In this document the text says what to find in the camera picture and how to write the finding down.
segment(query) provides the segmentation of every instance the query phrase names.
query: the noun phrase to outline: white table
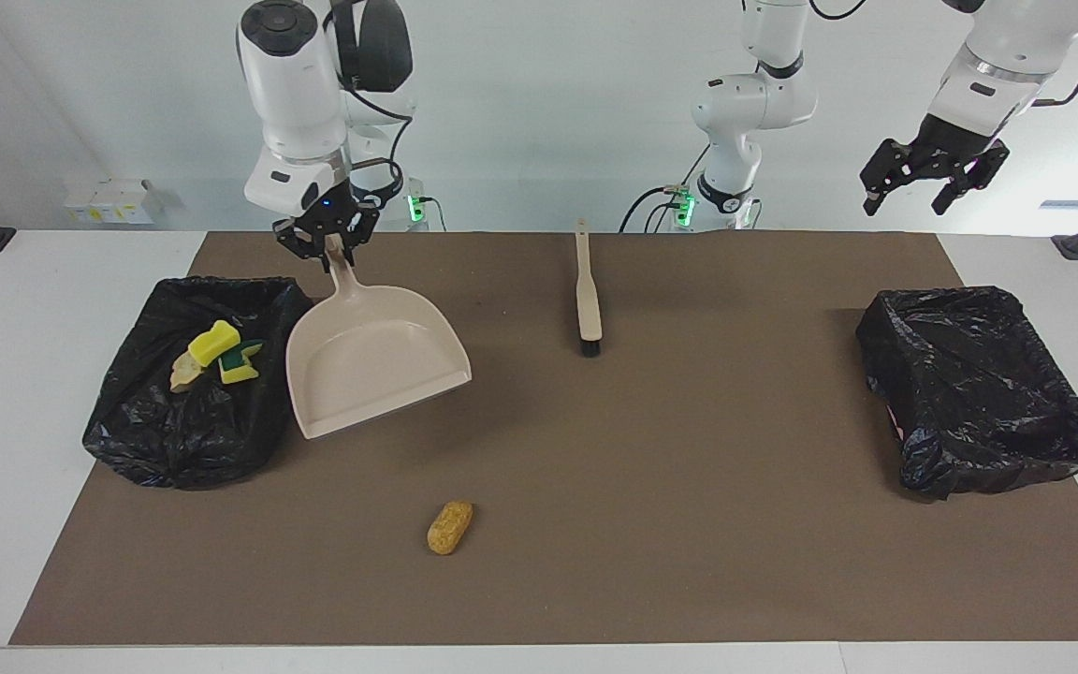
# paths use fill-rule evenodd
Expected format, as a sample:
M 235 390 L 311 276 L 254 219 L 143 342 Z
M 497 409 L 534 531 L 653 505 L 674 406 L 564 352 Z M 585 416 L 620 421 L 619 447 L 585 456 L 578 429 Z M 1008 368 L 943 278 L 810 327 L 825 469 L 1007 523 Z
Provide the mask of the white table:
M 94 464 L 77 439 L 102 372 L 151 287 L 184 276 L 203 237 L 22 231 L 0 255 L 0 671 L 1078 671 L 1078 643 L 5 648 Z M 1078 264 L 1062 260 L 1044 238 L 941 239 L 964 281 L 1005 287 L 1025 303 L 1078 393 Z

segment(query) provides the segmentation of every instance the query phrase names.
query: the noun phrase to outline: black plastic bag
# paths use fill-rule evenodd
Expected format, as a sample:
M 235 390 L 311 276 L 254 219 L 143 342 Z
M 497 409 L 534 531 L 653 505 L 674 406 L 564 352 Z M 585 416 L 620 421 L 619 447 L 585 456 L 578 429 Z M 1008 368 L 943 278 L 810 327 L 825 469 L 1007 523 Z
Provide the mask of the black plastic bag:
M 312 302 L 292 278 L 177 278 L 155 286 L 111 363 L 82 444 L 142 486 L 202 490 L 258 470 L 291 417 L 286 345 Z M 215 320 L 264 340 L 255 380 L 223 386 L 217 366 L 184 394 L 168 391 L 172 362 Z
M 856 331 L 902 485 L 944 499 L 1078 472 L 1078 397 L 999 287 L 884 291 Z

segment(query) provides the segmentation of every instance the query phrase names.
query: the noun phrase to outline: brown peanut-shaped object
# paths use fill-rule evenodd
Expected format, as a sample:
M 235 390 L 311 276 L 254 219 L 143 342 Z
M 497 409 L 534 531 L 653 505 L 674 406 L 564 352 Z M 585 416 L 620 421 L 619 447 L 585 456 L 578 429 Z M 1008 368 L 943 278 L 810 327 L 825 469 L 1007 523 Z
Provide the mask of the brown peanut-shaped object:
M 427 532 L 427 546 L 436 554 L 454 553 L 471 521 L 471 503 L 452 501 L 445 505 Z

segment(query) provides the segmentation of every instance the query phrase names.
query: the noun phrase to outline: brown tabletop surface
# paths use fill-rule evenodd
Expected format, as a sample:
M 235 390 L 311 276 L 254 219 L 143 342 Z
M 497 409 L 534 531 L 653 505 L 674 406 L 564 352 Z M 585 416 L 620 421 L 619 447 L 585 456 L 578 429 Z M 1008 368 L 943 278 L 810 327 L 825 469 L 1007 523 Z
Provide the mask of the brown tabletop surface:
M 12 643 L 1078 641 L 1074 481 L 898 485 L 855 326 L 877 290 L 960 285 L 936 237 L 592 246 L 586 359 L 572 235 L 378 235 L 360 278 L 434 302 L 471 384 L 310 443 L 287 428 L 216 491 L 96 466 Z M 192 273 L 330 292 L 265 234 L 210 234 Z M 454 499 L 476 513 L 440 558 L 425 533 Z

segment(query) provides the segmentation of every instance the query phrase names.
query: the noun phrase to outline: beige dustpan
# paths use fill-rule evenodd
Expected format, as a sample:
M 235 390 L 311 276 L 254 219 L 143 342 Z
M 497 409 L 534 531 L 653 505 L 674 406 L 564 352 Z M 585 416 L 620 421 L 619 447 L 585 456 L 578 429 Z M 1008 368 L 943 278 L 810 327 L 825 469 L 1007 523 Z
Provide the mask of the beige dustpan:
M 335 293 L 294 326 L 286 370 L 307 439 L 427 400 L 472 380 L 468 355 L 436 304 L 403 287 L 360 286 L 334 236 Z

